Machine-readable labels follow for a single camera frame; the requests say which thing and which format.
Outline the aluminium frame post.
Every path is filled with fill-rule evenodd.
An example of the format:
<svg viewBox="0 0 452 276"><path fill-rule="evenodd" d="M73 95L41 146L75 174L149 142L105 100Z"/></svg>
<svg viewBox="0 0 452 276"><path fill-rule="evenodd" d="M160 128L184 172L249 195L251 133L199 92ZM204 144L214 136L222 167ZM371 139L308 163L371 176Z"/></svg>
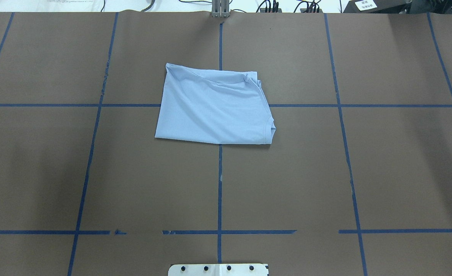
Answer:
<svg viewBox="0 0 452 276"><path fill-rule="evenodd" d="M213 18L228 18L231 14L230 0L211 0L211 16Z"/></svg>

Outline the small electronics board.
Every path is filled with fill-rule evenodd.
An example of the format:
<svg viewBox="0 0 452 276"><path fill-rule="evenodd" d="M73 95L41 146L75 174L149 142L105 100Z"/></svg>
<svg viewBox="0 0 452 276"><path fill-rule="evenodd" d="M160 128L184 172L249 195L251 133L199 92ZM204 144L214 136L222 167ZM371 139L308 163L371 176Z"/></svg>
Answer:
<svg viewBox="0 0 452 276"><path fill-rule="evenodd" d="M281 13L278 0L263 0L257 7L256 13Z"/></svg>

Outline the light blue t-shirt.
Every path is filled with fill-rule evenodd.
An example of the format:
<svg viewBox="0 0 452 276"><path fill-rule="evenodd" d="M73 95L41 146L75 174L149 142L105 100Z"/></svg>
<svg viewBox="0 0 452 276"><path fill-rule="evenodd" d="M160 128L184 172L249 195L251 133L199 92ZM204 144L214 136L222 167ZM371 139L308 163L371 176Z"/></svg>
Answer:
<svg viewBox="0 0 452 276"><path fill-rule="evenodd" d="M166 64L156 138L270 145L275 132L275 121L256 71Z"/></svg>

